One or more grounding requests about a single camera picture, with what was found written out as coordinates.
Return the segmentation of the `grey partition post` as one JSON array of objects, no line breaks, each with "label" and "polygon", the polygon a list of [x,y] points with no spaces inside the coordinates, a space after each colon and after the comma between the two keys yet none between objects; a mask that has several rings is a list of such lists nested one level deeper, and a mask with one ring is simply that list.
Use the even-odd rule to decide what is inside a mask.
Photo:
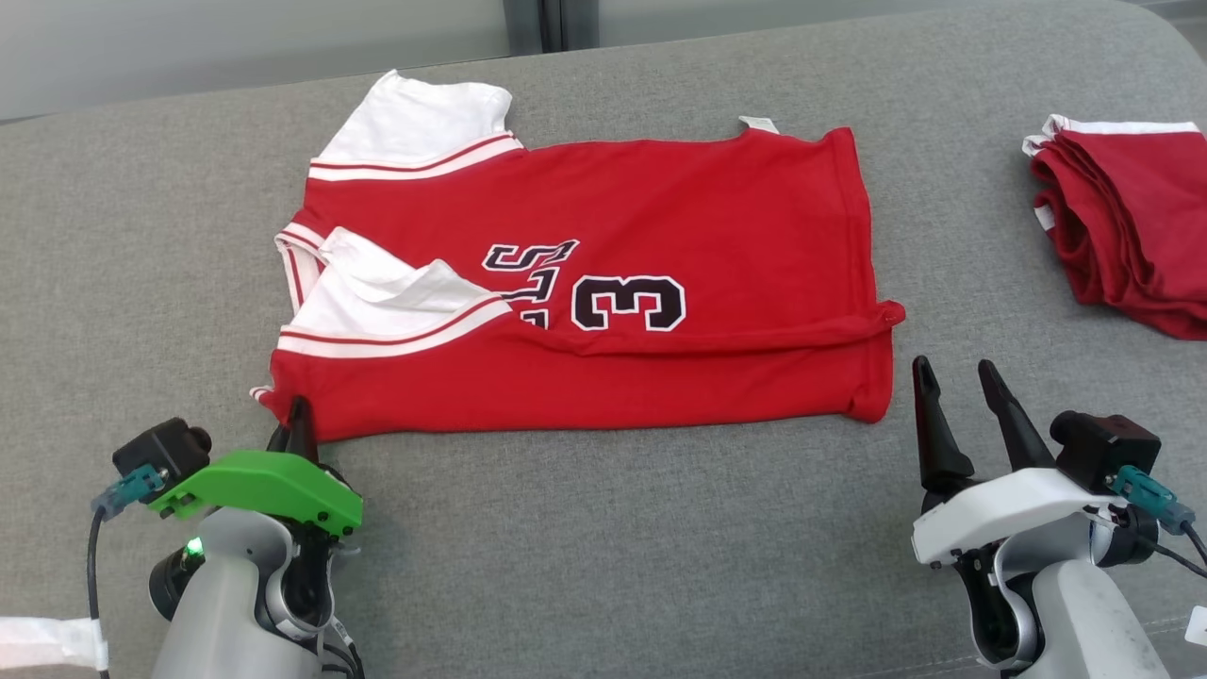
[{"label": "grey partition post", "polygon": [[600,46],[599,0],[502,0],[511,55]]}]

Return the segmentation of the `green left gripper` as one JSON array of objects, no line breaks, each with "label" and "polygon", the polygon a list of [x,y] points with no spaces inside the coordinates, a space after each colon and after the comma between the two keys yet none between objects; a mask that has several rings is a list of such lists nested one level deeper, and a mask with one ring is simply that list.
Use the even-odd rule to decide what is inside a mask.
[{"label": "green left gripper", "polygon": [[185,520],[206,507],[228,507],[314,523],[336,538],[352,535],[363,522],[363,498],[319,466],[313,408],[307,397],[295,396],[267,451],[240,450],[211,461],[168,482],[148,508]]}]

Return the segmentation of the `red shorts with white stripe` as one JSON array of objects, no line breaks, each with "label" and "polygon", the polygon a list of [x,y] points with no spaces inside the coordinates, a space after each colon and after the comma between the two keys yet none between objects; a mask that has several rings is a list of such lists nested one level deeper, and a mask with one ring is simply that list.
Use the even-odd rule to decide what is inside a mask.
[{"label": "red shorts with white stripe", "polygon": [[1074,300],[1207,343],[1207,134],[1053,113],[1022,150]]}]

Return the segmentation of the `red white basketball jersey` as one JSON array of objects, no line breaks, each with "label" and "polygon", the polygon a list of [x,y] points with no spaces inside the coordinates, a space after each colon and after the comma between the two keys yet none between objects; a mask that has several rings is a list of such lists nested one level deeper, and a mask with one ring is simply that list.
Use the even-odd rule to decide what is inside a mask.
[{"label": "red white basketball jersey", "polygon": [[884,417],[905,312],[849,128],[527,150],[511,103],[384,74],[311,159],[251,392],[276,420],[299,397],[320,441]]}]

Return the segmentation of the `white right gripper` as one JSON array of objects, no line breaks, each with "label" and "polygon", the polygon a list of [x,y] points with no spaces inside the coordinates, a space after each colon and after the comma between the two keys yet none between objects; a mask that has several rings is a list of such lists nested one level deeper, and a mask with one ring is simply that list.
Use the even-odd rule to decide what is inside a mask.
[{"label": "white right gripper", "polygon": [[954,441],[931,359],[917,356],[911,362],[919,484],[926,491],[958,491],[912,523],[911,546],[915,558],[925,566],[952,564],[954,551],[982,549],[1002,538],[1083,513],[1084,507],[1098,510],[1119,505],[1119,497],[1110,491],[1095,494],[1055,469],[1056,461],[1046,443],[991,359],[979,362],[978,375],[984,402],[999,421],[1013,472],[970,487],[975,469]]}]

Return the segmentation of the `grey fabric sofa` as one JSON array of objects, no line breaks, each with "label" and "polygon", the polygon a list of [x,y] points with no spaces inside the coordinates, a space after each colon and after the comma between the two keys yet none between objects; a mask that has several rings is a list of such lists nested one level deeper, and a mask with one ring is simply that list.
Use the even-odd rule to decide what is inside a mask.
[{"label": "grey fabric sofa", "polygon": [[[962,6],[414,70],[512,90],[530,146],[852,128],[894,332],[879,425],[404,434],[323,451],[366,497],[338,615],[384,679],[982,679],[957,576],[914,560],[910,359],[1008,472],[976,362],[1039,429],[1120,412],[1207,523],[1207,343],[1081,306],[1031,211],[1048,115],[1207,127],[1207,63],[1110,0]],[[377,74],[0,124],[0,616],[87,615],[109,457],[173,416],[262,447],[288,293],[272,238]]]}]

